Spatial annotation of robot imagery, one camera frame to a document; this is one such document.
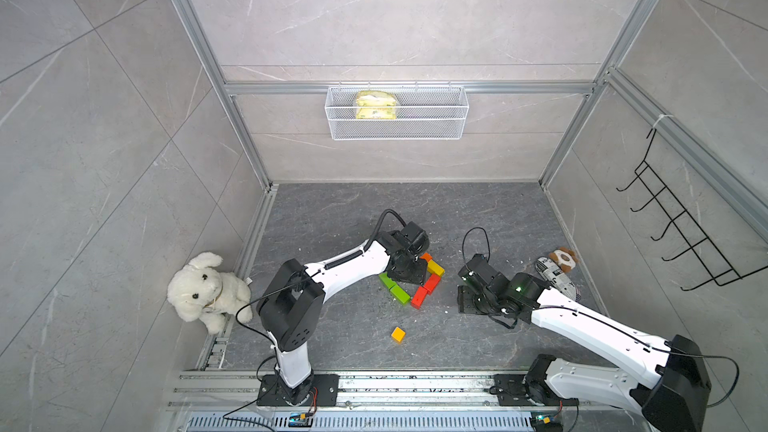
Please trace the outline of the green block pair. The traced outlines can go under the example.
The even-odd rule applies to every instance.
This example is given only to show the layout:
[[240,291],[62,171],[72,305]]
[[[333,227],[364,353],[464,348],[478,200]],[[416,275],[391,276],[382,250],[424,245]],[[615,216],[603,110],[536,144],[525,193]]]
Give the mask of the green block pair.
[[399,285],[394,285],[392,288],[389,289],[389,292],[401,304],[407,304],[411,300],[411,296]]
[[382,284],[387,290],[391,290],[394,287],[397,287],[398,284],[392,280],[387,273],[381,273],[378,275],[379,279],[381,280]]

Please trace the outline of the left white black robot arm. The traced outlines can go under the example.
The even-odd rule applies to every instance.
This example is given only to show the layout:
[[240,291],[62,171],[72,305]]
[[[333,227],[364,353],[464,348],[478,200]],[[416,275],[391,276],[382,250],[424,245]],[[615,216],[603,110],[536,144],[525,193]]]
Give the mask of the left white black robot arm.
[[382,273],[422,282],[429,248],[427,233],[415,222],[399,230],[380,226],[362,244],[330,259],[302,264],[284,262],[256,311],[276,355],[277,389],[290,405],[299,405],[314,391],[307,342],[319,323],[325,302],[343,289]]

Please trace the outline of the red block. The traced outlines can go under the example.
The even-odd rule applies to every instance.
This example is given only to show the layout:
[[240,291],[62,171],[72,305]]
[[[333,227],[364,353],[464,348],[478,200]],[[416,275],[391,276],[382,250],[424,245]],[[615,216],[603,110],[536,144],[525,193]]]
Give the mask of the red block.
[[419,310],[429,294],[430,292],[425,287],[419,287],[417,291],[411,296],[410,305],[413,308]]
[[437,274],[430,274],[429,275],[429,278],[427,279],[427,281],[423,285],[423,288],[426,290],[428,295],[431,295],[435,291],[435,289],[439,285],[440,281],[441,281],[441,276],[440,275],[437,275]]

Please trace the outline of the small orange-yellow cube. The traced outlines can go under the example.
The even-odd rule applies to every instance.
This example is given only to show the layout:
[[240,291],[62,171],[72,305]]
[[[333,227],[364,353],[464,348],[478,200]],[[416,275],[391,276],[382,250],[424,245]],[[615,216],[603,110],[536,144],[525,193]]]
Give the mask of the small orange-yellow cube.
[[394,339],[394,340],[395,340],[397,343],[401,343],[401,342],[404,340],[405,336],[406,336],[406,333],[405,333],[405,331],[404,331],[403,329],[399,328],[399,327],[396,327],[396,328],[393,330],[392,334],[391,334],[391,337],[392,337],[392,338],[393,338],[393,339]]

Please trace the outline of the yellow rectangular block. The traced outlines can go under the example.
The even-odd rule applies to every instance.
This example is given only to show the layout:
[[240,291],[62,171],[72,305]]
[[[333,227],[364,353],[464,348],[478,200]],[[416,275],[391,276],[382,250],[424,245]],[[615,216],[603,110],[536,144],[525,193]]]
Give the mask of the yellow rectangular block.
[[445,274],[445,269],[434,260],[429,260],[427,262],[427,270],[430,274],[438,277],[442,277]]

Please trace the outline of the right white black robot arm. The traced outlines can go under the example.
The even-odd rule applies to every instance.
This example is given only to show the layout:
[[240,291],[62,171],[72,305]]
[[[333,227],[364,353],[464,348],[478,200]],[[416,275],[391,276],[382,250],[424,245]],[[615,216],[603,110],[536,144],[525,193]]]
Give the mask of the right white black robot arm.
[[555,332],[609,361],[577,364],[536,357],[523,379],[537,405],[597,402],[643,416],[659,431],[700,431],[712,385],[698,345],[633,329],[526,273],[507,278],[476,254],[460,270],[459,310],[504,326],[519,321]]

